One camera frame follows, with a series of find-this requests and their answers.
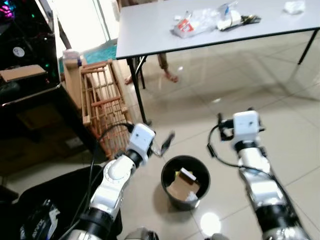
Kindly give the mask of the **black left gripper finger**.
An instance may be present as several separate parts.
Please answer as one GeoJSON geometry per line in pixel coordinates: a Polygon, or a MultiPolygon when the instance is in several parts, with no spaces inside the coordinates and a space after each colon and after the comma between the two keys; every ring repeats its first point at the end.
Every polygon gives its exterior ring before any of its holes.
{"type": "Polygon", "coordinates": [[[171,146],[173,140],[175,137],[175,132],[171,131],[168,135],[168,137],[162,142],[161,144],[161,153],[165,154],[167,150],[169,150],[169,147],[171,146]]]}

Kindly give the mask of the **white tissue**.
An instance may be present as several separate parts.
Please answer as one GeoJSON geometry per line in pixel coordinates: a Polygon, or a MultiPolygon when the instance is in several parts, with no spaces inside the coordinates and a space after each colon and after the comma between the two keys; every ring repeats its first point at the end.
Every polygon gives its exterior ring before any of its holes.
{"type": "Polygon", "coordinates": [[[304,13],[306,10],[306,1],[305,0],[291,0],[285,2],[283,6],[284,12],[290,15],[298,15],[304,13]]]}

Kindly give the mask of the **black round rubbish bin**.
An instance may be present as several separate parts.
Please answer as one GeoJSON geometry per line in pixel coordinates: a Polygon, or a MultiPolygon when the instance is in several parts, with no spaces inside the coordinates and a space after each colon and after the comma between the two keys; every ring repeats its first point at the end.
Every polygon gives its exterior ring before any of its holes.
{"type": "Polygon", "coordinates": [[[162,189],[164,190],[167,198],[171,204],[180,211],[190,211],[198,208],[201,203],[201,199],[206,196],[208,190],[210,189],[211,176],[206,165],[198,158],[192,157],[190,155],[178,155],[176,157],[170,158],[167,163],[163,166],[160,174],[160,180],[162,189]],[[199,201],[195,204],[189,204],[185,201],[180,201],[173,196],[171,196],[167,190],[167,187],[175,180],[175,174],[180,169],[185,168],[191,171],[199,182],[200,188],[197,192],[199,201]]]}

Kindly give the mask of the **brown cardboard piece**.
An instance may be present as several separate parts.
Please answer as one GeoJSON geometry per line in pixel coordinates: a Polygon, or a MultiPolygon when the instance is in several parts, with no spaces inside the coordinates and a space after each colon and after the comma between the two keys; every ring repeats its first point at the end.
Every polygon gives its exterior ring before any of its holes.
{"type": "Polygon", "coordinates": [[[185,197],[189,191],[197,194],[200,189],[201,185],[198,181],[194,183],[186,182],[182,178],[176,177],[175,173],[174,181],[167,187],[167,192],[178,201],[185,201],[185,197]]]}

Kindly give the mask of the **small white paper scrap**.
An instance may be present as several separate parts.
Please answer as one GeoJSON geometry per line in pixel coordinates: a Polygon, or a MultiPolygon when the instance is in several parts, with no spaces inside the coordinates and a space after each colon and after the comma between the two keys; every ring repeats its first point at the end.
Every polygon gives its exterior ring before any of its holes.
{"type": "Polygon", "coordinates": [[[188,192],[186,195],[184,201],[187,202],[188,204],[196,204],[199,201],[199,197],[195,192],[192,192],[191,190],[188,192]]]}

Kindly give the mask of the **wooden slatted rack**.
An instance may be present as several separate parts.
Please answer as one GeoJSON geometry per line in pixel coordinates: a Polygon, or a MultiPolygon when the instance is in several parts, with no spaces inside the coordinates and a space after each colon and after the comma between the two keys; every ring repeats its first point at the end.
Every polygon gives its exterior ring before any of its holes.
{"type": "Polygon", "coordinates": [[[99,138],[113,124],[131,123],[131,115],[111,59],[80,67],[81,114],[85,127],[99,138]]]}

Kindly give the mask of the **grey left robot knee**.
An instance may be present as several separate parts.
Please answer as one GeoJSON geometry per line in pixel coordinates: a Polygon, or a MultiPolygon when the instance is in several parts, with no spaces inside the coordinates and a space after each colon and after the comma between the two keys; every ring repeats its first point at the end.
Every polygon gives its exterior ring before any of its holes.
{"type": "Polygon", "coordinates": [[[155,231],[139,227],[126,234],[123,240],[160,240],[160,238],[155,231]]]}

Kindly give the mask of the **grey robot knee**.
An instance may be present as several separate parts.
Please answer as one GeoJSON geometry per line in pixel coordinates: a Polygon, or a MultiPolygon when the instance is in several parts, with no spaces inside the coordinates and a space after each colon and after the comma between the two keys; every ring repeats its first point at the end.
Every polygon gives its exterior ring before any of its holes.
{"type": "Polygon", "coordinates": [[[214,233],[211,236],[206,237],[205,240],[229,240],[229,238],[222,233],[214,233]]]}
{"type": "Polygon", "coordinates": [[[126,234],[123,240],[160,240],[160,238],[155,231],[139,227],[126,234]]]}

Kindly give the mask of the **grey right robot knee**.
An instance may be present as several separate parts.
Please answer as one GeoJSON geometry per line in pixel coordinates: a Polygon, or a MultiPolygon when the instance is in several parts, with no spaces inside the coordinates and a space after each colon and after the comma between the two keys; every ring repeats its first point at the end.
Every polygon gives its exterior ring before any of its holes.
{"type": "Polygon", "coordinates": [[[211,236],[206,237],[205,240],[229,240],[229,238],[222,233],[214,233],[211,236]]]}

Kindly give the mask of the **tall brown cardboard box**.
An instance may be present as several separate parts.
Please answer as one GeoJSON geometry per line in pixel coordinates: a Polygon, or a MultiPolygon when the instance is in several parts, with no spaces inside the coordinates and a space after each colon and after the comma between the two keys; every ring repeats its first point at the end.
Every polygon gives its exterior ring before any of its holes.
{"type": "Polygon", "coordinates": [[[77,109],[82,109],[82,55],[73,49],[62,51],[62,68],[65,89],[77,109]]]}

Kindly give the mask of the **teal floor mat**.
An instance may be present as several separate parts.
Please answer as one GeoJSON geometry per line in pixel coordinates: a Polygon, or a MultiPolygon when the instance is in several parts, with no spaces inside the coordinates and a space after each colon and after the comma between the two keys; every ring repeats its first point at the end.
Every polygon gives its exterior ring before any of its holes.
{"type": "Polygon", "coordinates": [[[78,55],[83,60],[83,65],[104,62],[108,60],[115,60],[117,45],[107,42],[105,44],[90,48],[84,51],[77,51],[74,49],[62,50],[57,53],[58,60],[58,73],[64,73],[63,59],[68,51],[71,55],[78,55]]]}

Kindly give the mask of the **crumpled white plastic wrapper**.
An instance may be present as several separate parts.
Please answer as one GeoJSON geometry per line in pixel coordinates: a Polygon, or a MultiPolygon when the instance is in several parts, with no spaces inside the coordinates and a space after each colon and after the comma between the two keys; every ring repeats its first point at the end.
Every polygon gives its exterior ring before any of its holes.
{"type": "Polygon", "coordinates": [[[217,8],[218,21],[216,28],[226,31],[242,23],[242,14],[237,10],[237,1],[227,2],[217,8]]]}

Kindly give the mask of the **black flat wrapper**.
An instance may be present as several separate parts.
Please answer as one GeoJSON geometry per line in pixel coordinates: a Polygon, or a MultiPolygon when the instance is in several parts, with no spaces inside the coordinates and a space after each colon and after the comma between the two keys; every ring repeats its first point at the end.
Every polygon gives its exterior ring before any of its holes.
{"type": "Polygon", "coordinates": [[[240,26],[253,25],[253,24],[260,23],[261,21],[262,21],[262,18],[260,16],[257,16],[256,14],[242,15],[240,16],[237,23],[232,22],[230,26],[221,28],[220,31],[228,32],[240,26]]]}

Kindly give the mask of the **flat brown cardboard sheet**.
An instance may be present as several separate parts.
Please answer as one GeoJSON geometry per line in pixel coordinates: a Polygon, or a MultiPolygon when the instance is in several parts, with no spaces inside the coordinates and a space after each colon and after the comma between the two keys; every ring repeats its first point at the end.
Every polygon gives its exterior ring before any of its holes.
{"type": "Polygon", "coordinates": [[[38,64],[21,66],[8,70],[0,70],[0,77],[5,82],[13,82],[17,80],[27,79],[40,75],[46,75],[46,71],[38,64]]]}

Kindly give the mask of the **black cabinet with lit computer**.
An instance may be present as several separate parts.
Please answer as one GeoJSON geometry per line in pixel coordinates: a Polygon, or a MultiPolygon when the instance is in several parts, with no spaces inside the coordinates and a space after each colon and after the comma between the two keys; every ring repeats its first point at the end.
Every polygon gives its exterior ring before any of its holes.
{"type": "Polygon", "coordinates": [[[0,71],[32,65],[46,71],[10,82],[0,77],[2,174],[96,146],[58,73],[57,27],[47,0],[0,0],[0,71]]]}

